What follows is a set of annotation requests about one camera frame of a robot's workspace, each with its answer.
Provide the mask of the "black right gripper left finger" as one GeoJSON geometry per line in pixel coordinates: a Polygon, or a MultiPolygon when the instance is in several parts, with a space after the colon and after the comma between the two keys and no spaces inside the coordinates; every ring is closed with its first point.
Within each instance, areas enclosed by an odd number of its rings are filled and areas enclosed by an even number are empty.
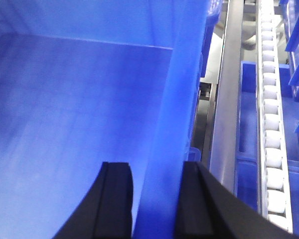
{"type": "Polygon", "coordinates": [[[88,193],[54,238],[131,238],[133,189],[128,163],[103,162],[88,193]]]}

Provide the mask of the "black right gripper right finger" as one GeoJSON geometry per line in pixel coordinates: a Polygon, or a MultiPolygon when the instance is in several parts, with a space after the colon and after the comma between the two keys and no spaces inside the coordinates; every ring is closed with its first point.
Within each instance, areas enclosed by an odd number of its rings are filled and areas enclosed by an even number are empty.
{"type": "Polygon", "coordinates": [[[183,164],[176,239],[296,239],[236,198],[200,162],[183,164]]]}

